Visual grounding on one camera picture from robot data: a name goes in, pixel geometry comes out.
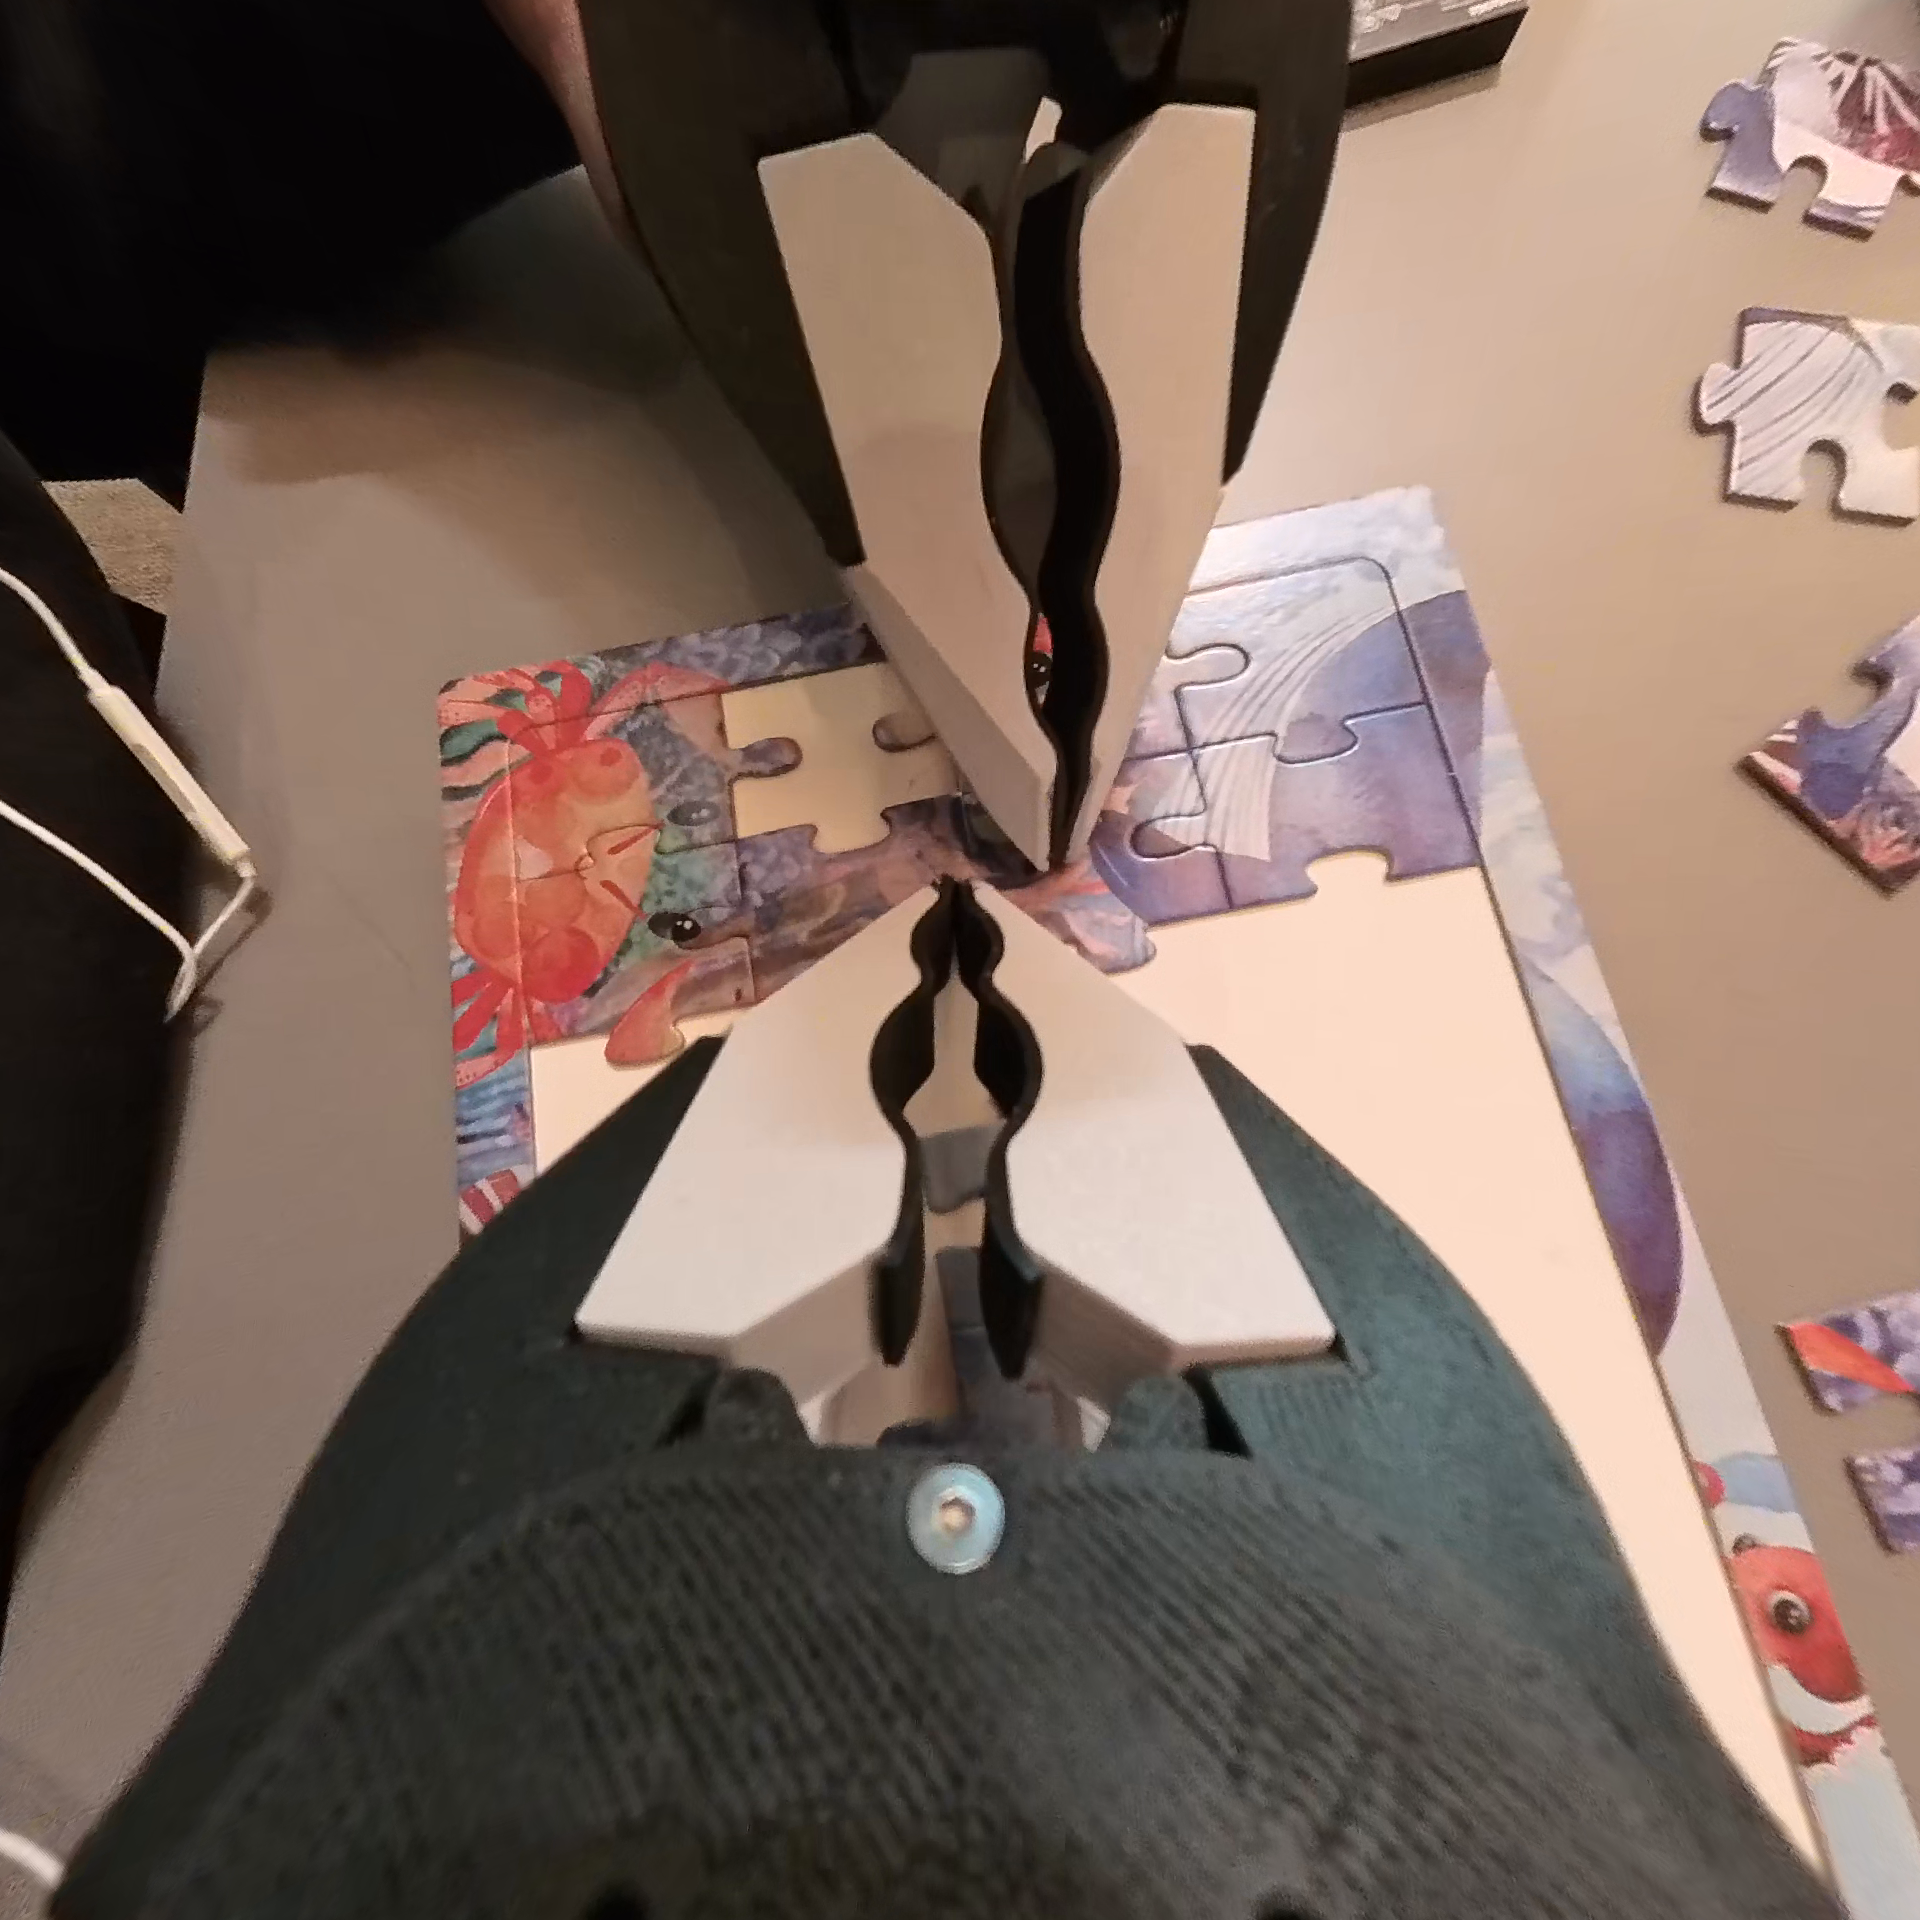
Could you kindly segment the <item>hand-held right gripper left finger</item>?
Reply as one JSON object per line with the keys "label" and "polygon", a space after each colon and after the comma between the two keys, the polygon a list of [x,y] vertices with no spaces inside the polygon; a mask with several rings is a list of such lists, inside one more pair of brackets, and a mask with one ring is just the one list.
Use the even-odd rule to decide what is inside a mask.
{"label": "hand-held right gripper left finger", "polygon": [[740,1017],[576,1313],[628,1351],[778,1377],[832,1442],[960,1410],[912,1102],[952,967],[942,879]]}

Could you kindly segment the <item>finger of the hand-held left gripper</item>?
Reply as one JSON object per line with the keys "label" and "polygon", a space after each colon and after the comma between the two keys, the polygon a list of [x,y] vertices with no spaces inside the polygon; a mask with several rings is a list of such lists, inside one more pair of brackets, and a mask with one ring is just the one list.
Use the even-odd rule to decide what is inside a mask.
{"label": "finger of the hand-held left gripper", "polygon": [[983,476],[1004,350],[989,232],[878,133],[771,156],[759,190],[854,517],[844,582],[997,828],[1050,868],[1060,750]]}
{"label": "finger of the hand-held left gripper", "polygon": [[1258,119],[1165,105],[1046,188],[1046,860],[1090,838],[1224,489]]}

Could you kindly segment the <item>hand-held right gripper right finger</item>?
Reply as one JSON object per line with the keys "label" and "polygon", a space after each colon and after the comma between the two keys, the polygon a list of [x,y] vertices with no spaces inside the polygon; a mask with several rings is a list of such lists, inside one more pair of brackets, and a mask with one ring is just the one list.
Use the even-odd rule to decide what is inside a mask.
{"label": "hand-held right gripper right finger", "polygon": [[1022,906],[960,887],[997,1132],[975,1293],[998,1374],[1116,1412],[1144,1377],[1324,1358],[1335,1326],[1192,1049]]}

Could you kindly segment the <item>ocean jigsaw puzzle tray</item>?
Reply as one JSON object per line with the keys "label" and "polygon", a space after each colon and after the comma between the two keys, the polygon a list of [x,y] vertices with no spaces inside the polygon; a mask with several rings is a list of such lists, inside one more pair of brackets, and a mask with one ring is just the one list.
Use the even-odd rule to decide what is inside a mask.
{"label": "ocean jigsaw puzzle tray", "polygon": [[[1794,1775],[1850,1912],[1916,1916],[1916,1825],[1900,1770],[1434,493],[1392,487],[1223,526],[1188,596],[1339,557],[1378,562],[1411,615],[1472,862],[1392,879],[1378,852],[1332,854],[1312,868],[1309,897],[1151,927],[1151,958],[1116,973],[1188,1037],[1224,1050],[1448,1262],[1568,1429],[1716,1725],[1759,1759],[1764,1791]],[[678,1047],[639,1064],[613,1063],[606,1034],[510,1055],[486,1023],[458,1042],[468,961],[451,889],[495,776],[475,702],[495,677],[533,665],[477,670],[439,690],[463,1239],[685,1040],[771,998],[685,1018]],[[727,697],[731,733],[764,721],[807,746],[803,774],[735,791],[747,832],[816,820],[826,849],[854,848],[879,829],[879,794],[928,793],[928,770],[951,773],[935,746],[870,756],[870,721],[845,724],[839,711],[828,695]]]}

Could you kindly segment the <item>assembled crab whale puzzle pieces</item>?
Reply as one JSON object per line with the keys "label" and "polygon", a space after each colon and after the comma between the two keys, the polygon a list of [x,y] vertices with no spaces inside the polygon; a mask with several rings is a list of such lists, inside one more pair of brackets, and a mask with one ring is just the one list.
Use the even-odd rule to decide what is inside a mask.
{"label": "assembled crab whale puzzle pieces", "polygon": [[504,1054],[606,1034],[652,1064],[685,1018],[780,984],[942,878],[984,879],[1104,972],[1147,930],[1309,897],[1332,854],[1392,879],[1472,862],[1411,615],[1373,559],[1339,557],[1188,596],[1088,852],[1035,871],[928,770],[876,799],[878,834],[826,849],[816,820],[747,832],[735,791],[803,774],[807,746],[727,700],[832,697],[870,756],[932,750],[847,608],[515,666],[475,702],[495,776],[453,874],[468,972],[454,1040]]}

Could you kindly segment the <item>black printed cardboard box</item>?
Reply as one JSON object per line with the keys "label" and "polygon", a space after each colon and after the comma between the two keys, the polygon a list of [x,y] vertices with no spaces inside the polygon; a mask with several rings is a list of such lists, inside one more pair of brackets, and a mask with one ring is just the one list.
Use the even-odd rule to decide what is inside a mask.
{"label": "black printed cardboard box", "polygon": [[1351,2],[1346,106],[1500,68],[1530,2]]}

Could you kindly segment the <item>scattered loose puzzle pieces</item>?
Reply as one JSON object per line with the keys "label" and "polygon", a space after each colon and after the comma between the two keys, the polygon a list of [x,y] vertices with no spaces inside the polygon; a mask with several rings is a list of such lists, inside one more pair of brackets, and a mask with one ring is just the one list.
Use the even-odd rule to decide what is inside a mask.
{"label": "scattered loose puzzle pieces", "polygon": [[[1788,177],[1815,175],[1806,221],[1869,238],[1916,192],[1916,65],[1781,39],[1749,80],[1718,87],[1698,129],[1718,143],[1710,194],[1774,207]],[[1916,402],[1910,322],[1749,305],[1735,356],[1696,381],[1694,415],[1725,437],[1720,492],[1735,505],[1788,509],[1808,492],[1808,457],[1835,466],[1831,509],[1847,520],[1916,526],[1916,447],[1888,440],[1894,402]],[[1885,896],[1918,872],[1918,629],[1907,618],[1854,670],[1854,717],[1806,708],[1741,765]],[[1916,1400],[1916,1289],[1789,1324],[1788,1345],[1828,1410]]]}

